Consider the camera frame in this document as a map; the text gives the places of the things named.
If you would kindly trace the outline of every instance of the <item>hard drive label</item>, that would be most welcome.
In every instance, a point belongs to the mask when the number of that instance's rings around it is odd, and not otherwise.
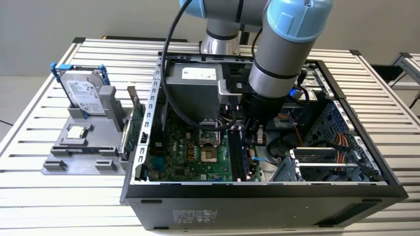
[[[89,81],[69,80],[66,82],[78,108],[90,115],[102,115],[104,108],[100,103],[94,85]]]

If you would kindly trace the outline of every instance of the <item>slatted metal table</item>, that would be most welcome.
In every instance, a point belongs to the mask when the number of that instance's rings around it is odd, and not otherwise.
[[[416,83],[420,84],[420,54],[400,53],[392,65],[400,66]]]
[[[146,101],[162,42],[86,39],[74,42],[60,63],[104,64],[116,97],[130,106],[126,86]],[[196,43],[172,43],[172,52],[197,53]],[[241,47],[250,55],[250,47]],[[189,231],[176,235],[420,235],[420,121],[362,56],[312,50],[341,87],[349,104],[402,183],[409,198],[345,229]],[[0,235],[154,235],[144,231],[130,207],[120,205],[124,176],[42,176],[40,169],[68,117],[68,99],[49,76],[0,143]]]

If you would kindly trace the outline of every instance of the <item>black connector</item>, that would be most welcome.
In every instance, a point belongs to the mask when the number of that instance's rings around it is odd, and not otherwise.
[[[144,144],[146,142],[146,137],[148,137],[148,134],[146,133],[141,133],[141,139],[140,139],[140,143]]]

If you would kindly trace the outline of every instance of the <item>white wall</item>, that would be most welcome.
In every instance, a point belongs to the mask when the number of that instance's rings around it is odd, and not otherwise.
[[[0,0],[0,75],[45,75],[76,36],[165,37],[178,0]],[[358,49],[372,63],[420,52],[420,0],[336,0],[316,48]],[[174,37],[194,42],[205,21],[184,16]]]

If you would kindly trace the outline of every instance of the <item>white label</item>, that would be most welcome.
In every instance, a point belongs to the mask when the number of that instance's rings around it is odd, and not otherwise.
[[[185,80],[216,80],[216,68],[182,68],[182,79]]]
[[[172,210],[176,224],[214,223],[217,210]]]
[[[104,114],[94,85],[89,81],[69,80],[66,82],[78,107],[90,115]]]

